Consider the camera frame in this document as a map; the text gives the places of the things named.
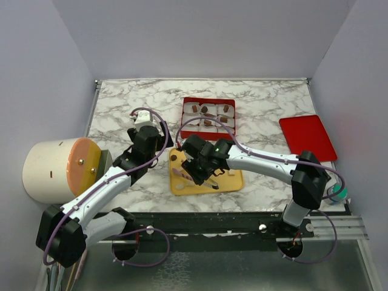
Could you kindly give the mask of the pink silicone tongs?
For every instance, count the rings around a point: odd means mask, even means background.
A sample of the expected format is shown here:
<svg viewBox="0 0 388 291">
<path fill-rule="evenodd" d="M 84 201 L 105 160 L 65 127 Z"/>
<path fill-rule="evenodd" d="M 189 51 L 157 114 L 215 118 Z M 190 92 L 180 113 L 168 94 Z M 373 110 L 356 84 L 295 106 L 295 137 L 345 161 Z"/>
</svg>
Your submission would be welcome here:
<svg viewBox="0 0 388 291">
<path fill-rule="evenodd" d="M 193 180 L 193 178 L 191 176 L 189 176 L 188 174 L 182 172 L 182 171 L 179 171 L 178 169 L 176 168 L 173 168 L 172 169 L 172 173 L 175 175 L 175 176 L 178 176 L 178 177 L 181 177 L 181 178 L 184 178 L 192 183 L 194 183 L 195 185 L 198 185 L 198 186 L 206 186 L 206 187 L 209 187 L 209 188 L 212 188 L 214 190 L 218 190 L 219 189 L 219 185 L 217 182 L 215 182 L 214 180 L 210 180 L 210 182 L 203 182 L 202 184 L 198 184 L 197 182 L 195 182 Z"/>
</svg>

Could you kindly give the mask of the red chocolate box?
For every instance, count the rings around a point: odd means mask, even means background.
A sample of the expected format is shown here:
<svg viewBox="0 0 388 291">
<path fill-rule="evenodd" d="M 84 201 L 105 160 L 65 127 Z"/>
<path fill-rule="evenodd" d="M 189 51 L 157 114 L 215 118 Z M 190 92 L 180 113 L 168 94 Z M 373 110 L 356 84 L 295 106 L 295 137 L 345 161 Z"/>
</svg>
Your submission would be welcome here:
<svg viewBox="0 0 388 291">
<path fill-rule="evenodd" d="M 224 112 L 226 104 L 229 105 L 229 110 Z M 198 106 L 196 113 L 192 112 L 192 105 Z M 204 106 L 209 110 L 207 113 L 201 111 Z M 223 123 L 220 118 L 227 118 L 228 122 Z M 212 125 L 205 126 L 205 119 L 210 120 Z M 181 125 L 179 136 L 182 139 L 196 134 L 206 141 L 231 140 L 236 134 L 236 102 L 232 99 L 185 97 L 182 102 Z"/>
</svg>

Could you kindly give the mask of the red box lid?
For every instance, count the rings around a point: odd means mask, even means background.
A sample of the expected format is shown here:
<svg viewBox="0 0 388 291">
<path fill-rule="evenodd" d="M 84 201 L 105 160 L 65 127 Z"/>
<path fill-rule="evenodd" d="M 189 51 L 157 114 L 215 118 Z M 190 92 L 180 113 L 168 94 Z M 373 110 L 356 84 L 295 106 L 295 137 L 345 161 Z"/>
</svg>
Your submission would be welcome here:
<svg viewBox="0 0 388 291">
<path fill-rule="evenodd" d="M 318 115 L 281 118 L 279 125 L 291 153 L 298 155 L 308 150 L 320 162 L 337 160 L 336 151 Z"/>
</svg>

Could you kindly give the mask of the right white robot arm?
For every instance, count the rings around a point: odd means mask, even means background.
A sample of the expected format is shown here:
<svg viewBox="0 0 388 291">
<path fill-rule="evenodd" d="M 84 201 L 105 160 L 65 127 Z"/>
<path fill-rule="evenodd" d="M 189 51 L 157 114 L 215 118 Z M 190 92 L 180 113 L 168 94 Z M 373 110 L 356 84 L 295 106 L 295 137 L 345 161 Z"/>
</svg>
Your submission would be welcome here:
<svg viewBox="0 0 388 291">
<path fill-rule="evenodd" d="M 278 223 L 279 232 L 286 237 L 298 233 L 305 216 L 320 208 L 326 184 L 331 179 L 310 151 L 281 155 L 254 150 L 228 139 L 212 144 L 197 135 L 190 135 L 178 150 L 186 157 L 183 169 L 197 185 L 202 185 L 217 171 L 223 174 L 227 170 L 257 173 L 290 185 L 292 199 Z"/>
</svg>

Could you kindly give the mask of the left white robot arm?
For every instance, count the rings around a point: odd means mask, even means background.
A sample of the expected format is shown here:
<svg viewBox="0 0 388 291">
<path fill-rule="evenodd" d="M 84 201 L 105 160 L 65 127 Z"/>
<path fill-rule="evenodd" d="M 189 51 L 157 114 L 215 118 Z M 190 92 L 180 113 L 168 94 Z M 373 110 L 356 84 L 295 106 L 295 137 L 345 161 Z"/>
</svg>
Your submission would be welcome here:
<svg viewBox="0 0 388 291">
<path fill-rule="evenodd" d="M 44 210 L 36 238 L 36 246 L 44 252 L 44 265 L 70 267 L 88 246 L 106 238 L 127 239 L 140 232 L 155 232 L 154 227 L 139 228 L 134 216 L 120 207 L 102 217 L 96 215 L 140 180 L 161 153 L 173 146 L 167 123 L 162 120 L 159 124 L 161 131 L 153 123 L 129 129 L 133 144 L 94 185 L 63 206 L 52 205 Z"/>
</svg>

